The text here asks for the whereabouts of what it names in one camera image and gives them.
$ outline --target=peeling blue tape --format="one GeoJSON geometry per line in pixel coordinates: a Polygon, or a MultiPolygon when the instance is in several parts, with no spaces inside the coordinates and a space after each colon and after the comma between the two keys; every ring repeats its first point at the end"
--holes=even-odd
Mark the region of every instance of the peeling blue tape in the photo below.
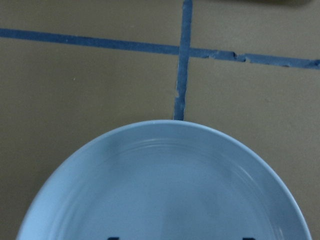
{"type": "Polygon", "coordinates": [[[182,26],[179,47],[179,62],[176,81],[178,96],[174,102],[174,120],[184,120],[186,106],[186,91],[188,82],[188,64],[191,42],[192,0],[184,0],[182,7],[182,26]]]}
{"type": "Polygon", "coordinates": [[[94,38],[94,37],[85,37],[85,36],[64,35],[64,34],[38,32],[38,31],[26,31],[26,30],[0,28],[0,37],[58,43],[58,44],[71,44],[71,45],[96,47],[96,48],[138,51],[138,52],[147,52],[147,53],[156,53],[156,54],[168,54],[168,55],[179,54],[179,47],[172,46],[172,45],[112,40],[112,39],[94,38]]]}
{"type": "Polygon", "coordinates": [[[220,51],[201,48],[190,48],[190,57],[212,58],[217,60],[249,62],[252,64],[274,65],[290,68],[316,69],[320,70],[320,59],[302,59],[261,54],[236,54],[233,51],[220,51]]]}

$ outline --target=blue stripe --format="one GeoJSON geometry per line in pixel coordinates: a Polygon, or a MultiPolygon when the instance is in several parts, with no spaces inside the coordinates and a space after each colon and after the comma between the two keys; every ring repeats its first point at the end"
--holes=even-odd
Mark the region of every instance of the blue stripe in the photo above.
{"type": "Polygon", "coordinates": [[[282,56],[271,56],[261,54],[245,53],[237,55],[233,51],[219,51],[210,49],[191,48],[190,57],[212,58],[217,60],[250,62],[252,64],[265,64],[291,68],[316,69],[320,70],[320,59],[301,59],[282,56]]]}
{"type": "Polygon", "coordinates": [[[41,41],[58,44],[71,44],[96,48],[129,50],[156,54],[178,55],[179,47],[172,45],[152,44],[135,41],[121,41],[104,38],[93,38],[85,36],[73,36],[55,33],[45,33],[37,31],[25,31],[0,28],[0,37],[41,41]]]}
{"type": "Polygon", "coordinates": [[[174,120],[184,120],[186,91],[188,81],[189,50],[191,42],[192,0],[184,0],[182,7],[182,26],[179,47],[179,63],[176,82],[178,96],[174,102],[174,120]]]}

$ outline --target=blue line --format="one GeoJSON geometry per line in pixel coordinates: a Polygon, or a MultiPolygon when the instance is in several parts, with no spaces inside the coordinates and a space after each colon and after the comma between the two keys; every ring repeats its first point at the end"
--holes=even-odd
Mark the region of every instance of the blue line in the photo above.
{"type": "Polygon", "coordinates": [[[261,54],[245,53],[237,55],[233,51],[220,51],[201,48],[190,48],[190,57],[212,58],[217,60],[250,62],[252,64],[265,64],[291,68],[316,69],[320,70],[320,59],[302,59],[283,56],[271,56],[261,54]]]}
{"type": "Polygon", "coordinates": [[[11,39],[22,39],[41,41],[58,44],[71,44],[96,48],[118,49],[128,51],[138,51],[156,54],[178,55],[179,47],[172,45],[152,44],[135,41],[121,41],[104,38],[94,38],[85,36],[73,36],[55,33],[45,33],[37,31],[25,31],[0,28],[0,37],[11,39]]]}
{"type": "Polygon", "coordinates": [[[182,7],[182,26],[179,47],[179,63],[176,81],[178,97],[174,102],[174,120],[184,120],[186,91],[188,81],[189,50],[191,42],[192,0],[184,0],[182,7]]]}

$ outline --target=white plate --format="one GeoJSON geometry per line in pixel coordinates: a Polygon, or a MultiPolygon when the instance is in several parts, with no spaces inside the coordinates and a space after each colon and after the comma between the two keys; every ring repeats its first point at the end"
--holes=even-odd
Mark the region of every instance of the white plate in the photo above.
{"type": "Polygon", "coordinates": [[[110,131],[70,156],[18,240],[311,240],[276,173],[246,146],[176,120],[110,131]]]}

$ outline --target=vertical blue line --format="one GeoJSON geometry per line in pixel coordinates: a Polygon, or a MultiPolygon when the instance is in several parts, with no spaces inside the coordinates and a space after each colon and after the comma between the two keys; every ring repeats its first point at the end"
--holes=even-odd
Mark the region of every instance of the vertical blue line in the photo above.
{"type": "Polygon", "coordinates": [[[174,120],[184,120],[186,106],[186,91],[188,81],[188,63],[191,41],[192,0],[184,0],[182,7],[182,26],[179,47],[179,62],[176,81],[178,97],[174,102],[174,120]]]}

